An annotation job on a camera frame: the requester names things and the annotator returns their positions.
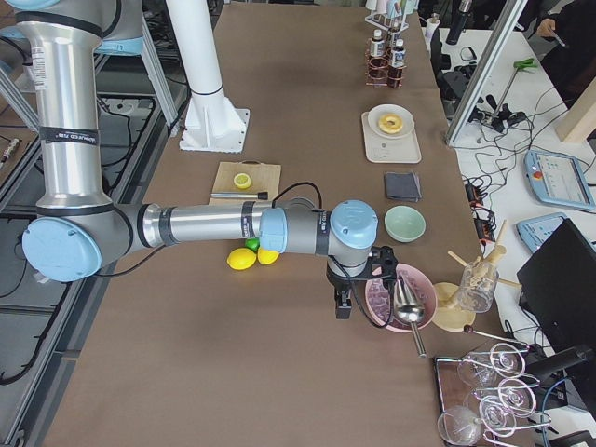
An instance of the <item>green bowl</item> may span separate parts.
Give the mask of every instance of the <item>green bowl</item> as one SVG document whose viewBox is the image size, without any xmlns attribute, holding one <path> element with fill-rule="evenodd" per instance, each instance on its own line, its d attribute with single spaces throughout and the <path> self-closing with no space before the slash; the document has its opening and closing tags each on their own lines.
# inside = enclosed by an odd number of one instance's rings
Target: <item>green bowl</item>
<svg viewBox="0 0 596 447">
<path fill-rule="evenodd" d="M 411 207 L 393 207 L 385 215 L 385 229 L 399 242 L 412 242 L 425 233 L 427 222 Z"/>
</svg>

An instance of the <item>bowl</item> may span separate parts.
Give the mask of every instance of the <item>bowl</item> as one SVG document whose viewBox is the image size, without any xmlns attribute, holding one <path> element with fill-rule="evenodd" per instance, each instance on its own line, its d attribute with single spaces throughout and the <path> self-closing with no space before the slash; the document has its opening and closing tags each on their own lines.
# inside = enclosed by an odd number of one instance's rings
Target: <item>bowl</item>
<svg viewBox="0 0 596 447">
<path fill-rule="evenodd" d="M 385 133 L 379 128 L 379 119 L 386 114 L 395 114 L 403 121 L 403 127 L 398 133 Z M 412 114 L 396 104 L 381 104 L 373 107 L 367 119 L 372 131 L 383 138 L 398 140 L 407 137 L 413 131 Z"/>
<path fill-rule="evenodd" d="M 412 242 L 425 233 L 427 222 L 411 207 L 393 207 L 385 215 L 385 230 L 399 242 Z"/>
<path fill-rule="evenodd" d="M 435 288 L 432 287 L 432 282 L 430 282 L 430 279 L 424 273 L 411 265 L 398 264 L 396 272 L 408 282 L 408 285 L 425 307 L 424 317 L 418 323 L 418 328 L 422 329 L 430 323 L 437 311 L 437 294 L 435 293 Z M 374 275 L 380 273 L 380 267 L 373 272 Z M 364 293 L 371 318 L 377 324 L 384 324 L 389 316 L 389 292 L 383 287 L 383 280 L 377 278 L 366 281 Z M 409 324 L 401 323 L 396 318 L 386 328 L 393 332 L 412 331 Z"/>
</svg>

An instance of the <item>yellow lemon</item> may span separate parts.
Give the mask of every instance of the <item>yellow lemon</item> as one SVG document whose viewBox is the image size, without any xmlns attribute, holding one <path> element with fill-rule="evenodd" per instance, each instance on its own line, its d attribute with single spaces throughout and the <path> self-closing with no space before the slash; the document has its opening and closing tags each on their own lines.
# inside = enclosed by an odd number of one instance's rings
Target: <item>yellow lemon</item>
<svg viewBox="0 0 596 447">
<path fill-rule="evenodd" d="M 234 176 L 234 186 L 238 189 L 249 189 L 252 185 L 251 176 L 240 172 Z"/>
<path fill-rule="evenodd" d="M 253 265 L 256 260 L 257 255 L 254 251 L 243 247 L 230 252 L 227 257 L 227 264 L 234 270 L 246 270 Z"/>
<path fill-rule="evenodd" d="M 263 247 L 259 247 L 257 257 L 259 258 L 259 263 L 262 265 L 269 265 L 278 259 L 279 253 L 277 251 L 265 250 Z"/>
</svg>

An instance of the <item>white table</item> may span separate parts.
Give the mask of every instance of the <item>white table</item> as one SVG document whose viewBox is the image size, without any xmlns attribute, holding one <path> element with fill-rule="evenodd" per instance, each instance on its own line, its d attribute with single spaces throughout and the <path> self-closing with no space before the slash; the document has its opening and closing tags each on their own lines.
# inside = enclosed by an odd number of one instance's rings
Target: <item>white table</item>
<svg viewBox="0 0 596 447">
<path fill-rule="evenodd" d="M 442 42 L 445 41 L 447 33 L 447 29 L 440 30 Z M 474 48 L 477 57 L 480 58 L 489 36 L 490 31 L 468 30 L 462 33 L 456 46 L 443 44 L 442 52 L 451 56 L 452 68 L 457 65 L 465 65 L 469 62 L 462 61 L 460 57 L 462 48 Z M 482 97 L 490 93 L 493 94 L 498 102 L 505 85 L 513 73 L 513 62 L 528 58 L 535 58 L 535 54 L 522 33 L 513 33 L 485 85 Z M 535 126 L 534 135 L 546 126 L 535 137 L 534 147 L 538 146 L 536 148 L 541 147 L 550 151 L 575 156 L 588 164 L 595 157 L 594 151 L 587 142 L 580 144 L 564 143 L 557 137 L 555 127 L 562 120 L 560 114 L 564 114 L 567 107 L 562 104 L 561 97 L 557 90 L 552 87 L 552 83 L 542 67 L 519 72 L 505 102 L 508 103 L 509 109 L 512 112 L 524 111 L 527 115 L 531 115 L 535 112 L 537 103 L 537 112 L 539 114 L 545 112 L 533 118 Z M 490 106 L 486 103 L 481 104 L 480 107 L 487 111 L 491 110 Z M 527 123 L 520 124 L 519 127 L 521 129 L 528 129 Z M 482 175 L 479 163 L 475 158 L 478 152 L 495 156 L 499 154 L 497 148 L 485 147 L 491 145 L 486 139 L 492 141 L 499 134 L 486 127 L 483 128 L 483 131 L 484 135 L 482 135 L 481 125 L 479 123 L 468 124 L 455 142 L 460 169 L 462 174 L 467 177 Z M 514 149 L 516 144 L 528 136 L 528 131 L 510 130 L 504 138 L 498 140 L 498 145 L 507 149 Z M 527 144 L 528 142 L 518 144 L 517 149 L 527 147 Z M 501 278 L 511 280 L 517 280 L 516 274 L 518 270 L 525 264 L 531 254 L 520 240 L 513 226 L 521 220 L 562 211 L 573 220 L 574 224 L 589 240 L 596 240 L 596 215 L 590 215 L 577 210 L 557 209 L 546 206 L 535 198 L 525 177 L 523 168 L 524 154 L 525 151 L 516 155 L 517 166 L 515 168 L 512 168 L 515 159 L 513 156 L 507 161 L 499 162 L 498 166 L 495 164 L 497 157 L 481 156 L 480 158 L 481 165 L 485 171 L 492 172 L 501 168 L 507 168 L 508 171 L 507 184 L 491 195 L 492 205 L 489 200 L 485 200 L 485 205 L 495 211 L 497 228 L 500 228 L 504 220 L 508 220 L 508 230 L 503 239 L 508 252 L 499 265 L 499 274 Z M 596 166 L 591 167 L 586 174 L 586 178 L 588 183 L 596 183 Z M 493 175 L 493 179 L 496 183 L 503 181 L 503 178 L 498 173 Z M 504 323 L 505 320 L 508 320 L 514 330 L 526 328 L 534 324 L 519 308 L 519 298 L 519 290 L 504 286 L 503 284 L 497 286 L 495 299 L 501 322 Z M 527 343 L 532 343 L 534 336 L 534 329 L 516 332 L 516 337 Z M 594 422 L 588 412 L 578 412 L 574 409 L 566 408 L 549 411 L 549 413 L 553 417 L 554 427 L 561 432 L 561 435 L 580 429 L 589 429 L 592 436 L 596 435 L 596 422 Z"/>
</svg>

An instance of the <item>black clothing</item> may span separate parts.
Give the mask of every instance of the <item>black clothing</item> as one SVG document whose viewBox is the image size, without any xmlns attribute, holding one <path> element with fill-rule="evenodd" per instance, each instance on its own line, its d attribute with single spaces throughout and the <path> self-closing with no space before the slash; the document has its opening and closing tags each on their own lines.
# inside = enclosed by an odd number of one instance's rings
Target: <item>black clothing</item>
<svg viewBox="0 0 596 447">
<path fill-rule="evenodd" d="M 571 107 L 579 95 L 566 88 L 573 85 L 596 58 L 596 0 L 575 0 L 560 14 L 548 17 L 555 20 L 555 33 L 569 48 L 557 45 L 541 63 L 552 84 Z"/>
</svg>

